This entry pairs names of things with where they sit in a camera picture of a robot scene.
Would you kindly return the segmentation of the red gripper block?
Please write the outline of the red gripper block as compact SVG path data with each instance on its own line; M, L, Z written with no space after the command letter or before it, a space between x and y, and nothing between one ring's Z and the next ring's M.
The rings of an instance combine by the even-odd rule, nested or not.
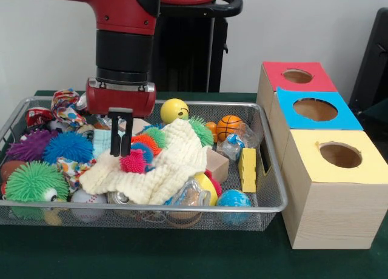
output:
M118 134L119 116L110 114L111 146L110 154L129 156L131 149L133 116L147 117L153 112L156 101L156 87L152 82L132 85L106 83L89 78L86 84L87 108L91 114L107 115L111 108L131 109L133 114L125 114L125 134Z

